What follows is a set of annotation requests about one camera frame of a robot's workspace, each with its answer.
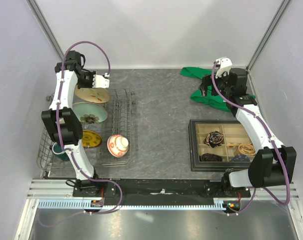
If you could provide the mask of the beige bird plate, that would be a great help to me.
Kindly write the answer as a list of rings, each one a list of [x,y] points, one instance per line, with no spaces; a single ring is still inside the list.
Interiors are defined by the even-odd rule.
[[[78,88],[76,86],[74,93],[80,99],[95,104],[103,104],[111,100],[111,96],[105,88]]]

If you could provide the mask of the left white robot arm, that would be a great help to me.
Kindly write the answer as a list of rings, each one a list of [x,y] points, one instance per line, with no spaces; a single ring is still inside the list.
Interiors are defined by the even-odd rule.
[[[98,197],[101,184],[96,181],[98,175],[89,162],[82,144],[83,126],[73,111],[75,88],[96,88],[102,80],[103,87],[109,84],[95,71],[84,69],[85,56],[75,50],[66,53],[62,62],[54,68],[56,88],[48,110],[41,113],[41,119],[53,142],[52,152],[58,158],[70,160],[75,180],[66,180],[73,188],[74,197]]]

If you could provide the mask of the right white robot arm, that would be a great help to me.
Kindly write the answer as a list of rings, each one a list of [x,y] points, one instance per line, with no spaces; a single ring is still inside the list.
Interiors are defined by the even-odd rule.
[[[255,149],[248,169],[224,174],[220,184],[221,193],[232,197],[242,187],[267,191],[269,187],[285,186],[286,198],[289,199],[297,152],[292,146],[285,146],[271,131],[255,98],[247,93],[247,79],[245,69],[214,68],[202,77],[199,86],[203,97],[207,96],[208,91],[212,96],[222,97],[246,130]]]

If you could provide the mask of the green cloth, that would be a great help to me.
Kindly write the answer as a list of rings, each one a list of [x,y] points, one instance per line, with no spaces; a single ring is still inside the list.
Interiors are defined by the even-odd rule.
[[[184,77],[200,79],[202,80],[203,77],[211,76],[212,70],[205,69],[200,67],[183,67],[180,74]],[[224,111],[224,112],[231,112],[228,108],[227,103],[219,96],[219,95],[212,95],[212,90],[214,88],[212,86],[208,86],[207,88],[207,96],[202,96],[201,90],[196,90],[191,96],[190,99],[197,103],[202,103],[204,105],[210,106],[214,109]]]

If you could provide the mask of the dark floral rolled tie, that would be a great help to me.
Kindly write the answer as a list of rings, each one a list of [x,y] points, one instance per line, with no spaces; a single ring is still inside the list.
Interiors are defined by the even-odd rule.
[[[218,131],[212,131],[205,137],[203,143],[211,148],[216,148],[221,146],[223,141],[224,135],[222,133]]]

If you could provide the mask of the yellow patterned plate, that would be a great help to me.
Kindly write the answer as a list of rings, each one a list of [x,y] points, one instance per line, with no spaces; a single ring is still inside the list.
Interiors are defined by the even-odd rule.
[[[98,133],[88,129],[83,130],[82,145],[84,148],[96,148],[102,142],[102,137]]]

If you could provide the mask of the black compartment box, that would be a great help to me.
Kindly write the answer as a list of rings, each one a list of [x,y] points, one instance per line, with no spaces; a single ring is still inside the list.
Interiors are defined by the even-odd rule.
[[[188,137],[193,172],[244,170],[256,155],[249,135],[236,120],[191,119]]]

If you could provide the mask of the tan rolled belt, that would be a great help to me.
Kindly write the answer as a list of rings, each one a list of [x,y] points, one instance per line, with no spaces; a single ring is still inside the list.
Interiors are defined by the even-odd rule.
[[[234,155],[255,156],[256,150],[252,143],[228,143],[228,149],[235,149]]]

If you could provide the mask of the navy dotted rolled tie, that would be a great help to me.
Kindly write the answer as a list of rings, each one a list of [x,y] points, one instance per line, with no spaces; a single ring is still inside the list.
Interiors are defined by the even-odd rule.
[[[235,155],[230,160],[230,162],[233,162],[233,163],[249,163],[250,161],[251,161],[250,158],[247,155],[244,155],[244,154]]]

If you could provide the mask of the white red patterned bowl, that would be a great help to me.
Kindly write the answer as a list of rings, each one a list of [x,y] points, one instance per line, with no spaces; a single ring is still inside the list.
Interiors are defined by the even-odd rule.
[[[129,141],[126,137],[115,134],[107,140],[107,149],[116,158],[123,157],[129,149]]]

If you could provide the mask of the dark brown rolled tie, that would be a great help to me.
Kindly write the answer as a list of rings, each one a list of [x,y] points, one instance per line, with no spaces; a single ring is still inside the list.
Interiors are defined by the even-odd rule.
[[[213,153],[204,153],[199,156],[200,162],[222,162],[223,159],[221,156]]]

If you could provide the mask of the dark green cup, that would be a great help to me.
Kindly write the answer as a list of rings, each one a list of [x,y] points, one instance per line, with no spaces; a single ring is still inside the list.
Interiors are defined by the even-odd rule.
[[[50,146],[50,150],[53,153],[53,155],[56,156],[58,159],[64,162],[70,160],[66,152],[63,151],[62,148],[56,142]]]

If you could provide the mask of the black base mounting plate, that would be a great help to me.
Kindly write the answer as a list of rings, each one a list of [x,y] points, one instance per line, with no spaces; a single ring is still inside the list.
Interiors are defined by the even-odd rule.
[[[249,198],[245,187],[224,187],[219,181],[205,179],[102,179],[77,180],[74,197],[103,197],[105,203],[209,204],[214,198]]]

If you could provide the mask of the aluminium frame rail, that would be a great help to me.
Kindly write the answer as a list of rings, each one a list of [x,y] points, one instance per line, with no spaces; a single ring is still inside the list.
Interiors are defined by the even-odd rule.
[[[268,188],[279,200],[286,200],[285,186]],[[27,198],[31,199],[72,199],[73,188],[67,186],[64,179],[34,179],[28,190]],[[273,201],[272,196],[263,188],[255,192],[256,201]],[[299,200],[299,195],[293,183],[290,184],[290,200]]]

